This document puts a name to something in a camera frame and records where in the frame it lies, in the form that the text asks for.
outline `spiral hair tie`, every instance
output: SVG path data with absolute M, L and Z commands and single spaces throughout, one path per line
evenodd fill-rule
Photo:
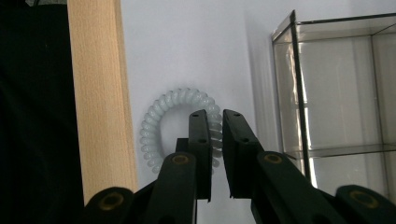
M 213 157 L 221 157 L 221 114 L 215 100 L 208 97 L 205 92 L 196 89 L 186 88 L 169 91 L 154 101 L 154 104 L 148 108 L 148 113 L 142 121 L 142 129 L 140 130 L 140 143 L 143 145 L 141 149 L 145 152 L 143 158 L 148 161 L 148 167 L 152 167 L 154 174 L 160 172 L 164 159 L 160 135 L 161 119 L 166 111 L 176 105 L 194 105 L 206 111 Z M 219 161 L 213 159 L 212 165 L 219 166 Z

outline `dark fabric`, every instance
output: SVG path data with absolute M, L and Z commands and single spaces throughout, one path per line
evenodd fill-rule
M 83 209 L 66 6 L 0 9 L 1 223 Z

